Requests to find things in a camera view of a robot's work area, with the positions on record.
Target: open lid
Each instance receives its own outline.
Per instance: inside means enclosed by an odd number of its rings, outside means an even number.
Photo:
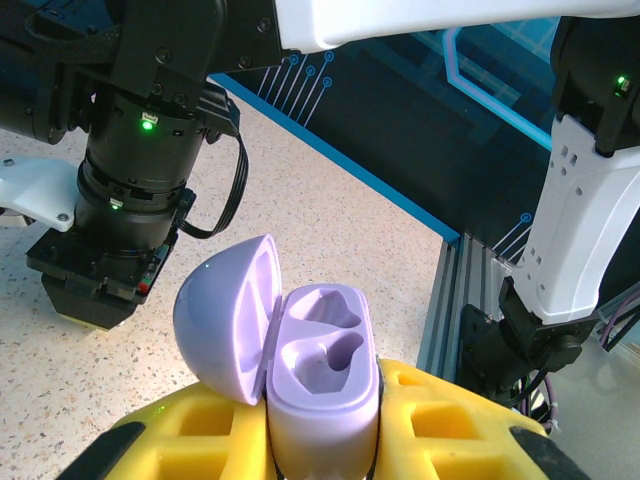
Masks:
[[[216,392],[255,405],[262,395],[262,352],[282,279],[271,235],[211,257],[185,280],[173,310],[180,353]]]

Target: table surface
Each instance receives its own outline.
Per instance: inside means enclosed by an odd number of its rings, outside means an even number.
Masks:
[[[182,235],[146,305],[105,333],[56,315],[27,269],[45,232],[0,228],[0,478],[49,479],[118,419],[195,381],[175,344],[171,310],[185,277],[215,252],[275,236],[284,291],[337,282],[368,298],[378,354],[415,364],[441,238],[330,160],[238,101],[250,156],[249,184],[227,231],[209,241]],[[50,147],[0,131],[0,155],[79,163],[82,132]],[[237,144],[200,152],[189,186],[197,226],[217,221]]]

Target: screw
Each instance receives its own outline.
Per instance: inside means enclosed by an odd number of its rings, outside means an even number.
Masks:
[[[187,104],[187,96],[182,92],[178,92],[173,96],[173,102],[182,107]]]
[[[273,27],[273,22],[269,17],[262,17],[258,21],[258,30],[260,30],[262,33],[267,33],[269,30],[271,30],[271,27]]]
[[[251,68],[252,64],[253,64],[253,60],[249,55],[243,55],[238,60],[238,66],[240,68]]]
[[[151,95],[162,95],[162,85],[160,85],[159,83],[154,83],[151,87]]]
[[[173,54],[168,48],[160,47],[156,50],[156,60],[160,63],[171,63],[171,60],[173,60]]]

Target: lavender earbud case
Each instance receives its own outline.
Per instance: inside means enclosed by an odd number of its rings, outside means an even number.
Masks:
[[[289,480],[361,480],[375,454],[379,373],[369,310],[354,288],[322,284],[282,300],[273,237],[200,265],[174,307],[187,365],[212,390],[255,405],[266,383],[269,432]]]

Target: blue edge trim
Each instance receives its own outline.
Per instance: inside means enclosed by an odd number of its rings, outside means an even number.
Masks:
[[[251,105],[253,108],[258,110],[263,115],[266,115],[268,118],[276,122],[281,127],[288,130],[290,133],[298,137],[300,140],[305,142],[311,148],[317,150],[331,161],[333,161],[339,167],[342,167],[344,170],[349,172],[351,175],[356,177],[358,180],[368,185],[372,189],[374,189],[379,194],[383,195],[393,203],[395,203],[398,207],[403,209],[409,215],[415,217],[417,220],[425,224],[431,230],[442,236],[443,240],[449,244],[454,244],[460,238],[460,234],[455,230],[451,229],[449,226],[442,223],[436,217],[431,215],[429,212],[424,210],[422,207],[418,206],[416,203],[409,200],[407,197],[402,195],[400,192],[395,190],[394,188],[387,185],[385,182],[380,180],[378,177],[373,175],[371,172],[367,171],[356,162],[351,160],[346,155],[340,153],[334,147],[329,145],[324,140],[320,139],[309,130],[304,128],[299,123],[295,122],[287,115],[282,113],[280,110],[276,109],[272,105],[265,102],[263,99],[258,97],[255,93],[253,93],[248,88],[239,84],[235,80],[233,80],[228,75],[218,74],[211,75],[211,79],[215,82],[219,83],[222,87],[226,88],[234,95],[239,97],[244,102]]]

